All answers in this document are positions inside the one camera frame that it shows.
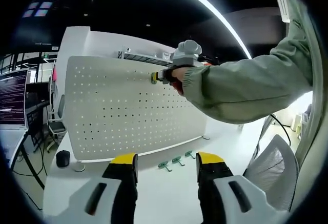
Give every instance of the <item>pegboard hook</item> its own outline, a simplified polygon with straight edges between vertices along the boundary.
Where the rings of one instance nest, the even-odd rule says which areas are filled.
[[[184,154],[184,156],[185,157],[188,157],[188,156],[190,156],[190,157],[192,157],[193,159],[196,159],[194,156],[193,156],[193,154],[191,154],[193,151],[187,151],[185,154]]]
[[[178,164],[180,164],[181,166],[185,166],[185,164],[182,164],[182,163],[180,162],[180,159],[181,159],[181,156],[178,156],[178,157],[172,159],[172,163],[173,163],[173,164],[178,163]]]
[[[161,163],[158,165],[158,167],[159,167],[160,169],[166,168],[167,171],[171,172],[172,169],[169,169],[169,168],[167,167],[167,164],[168,164],[168,163],[169,163],[168,161],[161,162]]]

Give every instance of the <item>sleeve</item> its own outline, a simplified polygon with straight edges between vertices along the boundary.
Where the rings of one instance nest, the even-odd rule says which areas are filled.
[[[312,89],[305,32],[292,20],[288,36],[269,55],[190,68],[182,86],[195,107],[226,123],[247,123],[284,109]]]

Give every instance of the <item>ceiling light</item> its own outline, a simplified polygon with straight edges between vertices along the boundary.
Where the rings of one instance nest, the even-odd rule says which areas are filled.
[[[219,20],[225,25],[225,27],[230,31],[230,33],[235,37],[237,42],[239,43],[240,47],[243,49],[245,55],[251,59],[251,55],[249,51],[247,50],[245,44],[242,42],[241,38],[239,35],[236,33],[236,31],[233,29],[233,27],[228,23],[228,21],[223,17],[223,15],[215,9],[215,7],[208,2],[207,0],[198,0],[200,1],[206,8],[208,8]]]

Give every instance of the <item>yellow object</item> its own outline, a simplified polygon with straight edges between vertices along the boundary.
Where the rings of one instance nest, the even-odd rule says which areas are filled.
[[[111,161],[111,164],[133,164],[133,158],[135,155],[135,153],[130,153],[126,155],[117,156]]]
[[[301,134],[301,124],[297,125],[295,133],[297,134],[297,136],[299,136]]]
[[[201,163],[202,164],[215,164],[217,162],[224,162],[224,160],[214,154],[210,153],[205,153],[205,152],[198,152],[200,158],[201,158]]]
[[[153,74],[152,74],[153,81],[157,81],[157,80],[156,80],[156,75],[157,75],[157,73],[153,73]]]

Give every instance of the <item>white partition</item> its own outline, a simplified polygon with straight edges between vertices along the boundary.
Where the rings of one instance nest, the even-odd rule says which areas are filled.
[[[77,160],[150,154],[204,134],[205,115],[171,86],[151,84],[151,73],[163,68],[117,58],[69,58],[65,116]]]

